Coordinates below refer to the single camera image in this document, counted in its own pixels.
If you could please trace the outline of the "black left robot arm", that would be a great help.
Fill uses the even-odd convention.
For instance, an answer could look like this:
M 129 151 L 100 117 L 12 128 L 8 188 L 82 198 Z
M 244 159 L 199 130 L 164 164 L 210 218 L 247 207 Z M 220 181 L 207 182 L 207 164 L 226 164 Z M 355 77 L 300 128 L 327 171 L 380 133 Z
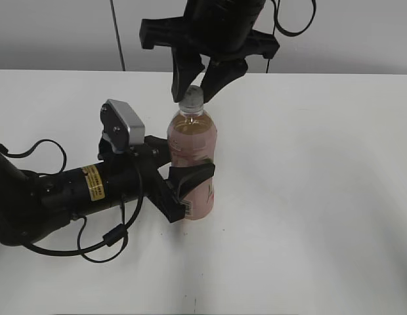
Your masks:
M 42 240 L 70 221 L 148 198 L 169 222 L 186 216 L 184 197 L 215 172 L 207 159 L 192 167 L 160 167 L 171 162 L 167 140 L 146 136 L 144 144 L 116 154 L 99 142 L 99 163 L 55 174 L 16 168 L 0 144 L 0 243 L 23 246 Z

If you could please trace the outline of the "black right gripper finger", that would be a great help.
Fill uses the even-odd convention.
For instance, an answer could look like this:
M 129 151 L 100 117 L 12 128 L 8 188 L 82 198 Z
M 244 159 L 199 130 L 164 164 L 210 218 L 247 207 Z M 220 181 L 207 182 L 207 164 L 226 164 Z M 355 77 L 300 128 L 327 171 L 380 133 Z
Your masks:
M 244 58 L 227 61 L 211 59 L 200 85 L 203 102 L 208 103 L 221 89 L 244 76 L 247 69 L 248 65 Z
M 171 55 L 173 61 L 171 94 L 174 102 L 180 102 L 189 86 L 204 70 L 204 65 L 200 54 L 196 51 L 172 47 Z

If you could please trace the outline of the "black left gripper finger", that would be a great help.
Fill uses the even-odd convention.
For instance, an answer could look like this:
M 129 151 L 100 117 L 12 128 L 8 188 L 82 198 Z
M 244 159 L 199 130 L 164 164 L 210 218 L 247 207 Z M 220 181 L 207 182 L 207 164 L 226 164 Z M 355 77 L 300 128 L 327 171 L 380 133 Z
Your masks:
M 171 162 L 171 153 L 167 139 L 148 135 L 144 138 L 144 141 L 150 147 L 152 157 L 157 166 L 164 166 Z
M 183 200 L 193 189 L 213 177 L 214 163 L 204 163 L 192 167 L 170 167 L 168 181 L 178 200 Z

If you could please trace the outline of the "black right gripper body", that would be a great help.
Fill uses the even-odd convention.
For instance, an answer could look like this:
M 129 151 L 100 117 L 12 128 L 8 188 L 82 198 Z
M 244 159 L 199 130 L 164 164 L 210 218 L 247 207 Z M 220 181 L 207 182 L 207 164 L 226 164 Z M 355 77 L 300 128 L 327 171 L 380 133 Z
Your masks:
M 142 20 L 140 42 L 143 49 L 171 47 L 217 61 L 273 58 L 280 48 L 276 38 L 253 29 L 264 5 L 258 0 L 187 1 L 182 16 Z

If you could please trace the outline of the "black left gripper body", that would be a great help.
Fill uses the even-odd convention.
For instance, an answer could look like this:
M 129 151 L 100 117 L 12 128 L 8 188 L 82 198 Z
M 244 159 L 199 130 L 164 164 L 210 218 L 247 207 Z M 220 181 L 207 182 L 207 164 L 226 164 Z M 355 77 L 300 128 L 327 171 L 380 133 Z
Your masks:
M 102 137 L 98 145 L 98 158 L 103 161 L 101 178 L 108 197 L 116 201 L 133 201 L 140 196 L 148 198 L 167 218 L 177 222 L 185 218 L 186 206 L 176 197 L 172 185 L 165 180 L 144 142 L 115 154 Z

